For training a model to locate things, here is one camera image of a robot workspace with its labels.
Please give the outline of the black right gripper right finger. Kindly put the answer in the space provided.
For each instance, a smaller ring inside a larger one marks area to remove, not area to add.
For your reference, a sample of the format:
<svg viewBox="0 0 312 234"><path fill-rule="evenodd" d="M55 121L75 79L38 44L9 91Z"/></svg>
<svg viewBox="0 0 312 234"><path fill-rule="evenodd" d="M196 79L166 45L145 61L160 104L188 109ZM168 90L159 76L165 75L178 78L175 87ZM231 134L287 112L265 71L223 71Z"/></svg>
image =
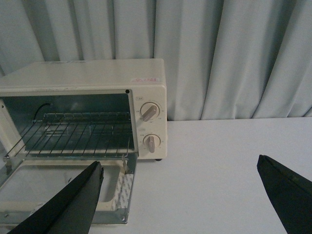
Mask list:
<svg viewBox="0 0 312 234"><path fill-rule="evenodd" d="M310 234L312 182L266 155L259 156L257 170L286 232Z"/></svg>

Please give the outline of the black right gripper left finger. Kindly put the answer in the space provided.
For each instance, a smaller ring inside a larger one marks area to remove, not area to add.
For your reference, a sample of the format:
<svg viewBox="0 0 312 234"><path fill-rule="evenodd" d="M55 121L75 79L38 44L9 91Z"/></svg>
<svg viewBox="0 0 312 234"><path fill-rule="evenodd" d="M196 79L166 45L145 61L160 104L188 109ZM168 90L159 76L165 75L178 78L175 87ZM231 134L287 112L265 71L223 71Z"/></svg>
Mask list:
<svg viewBox="0 0 312 234"><path fill-rule="evenodd" d="M103 169L93 162L11 234L87 234L98 204Z"/></svg>

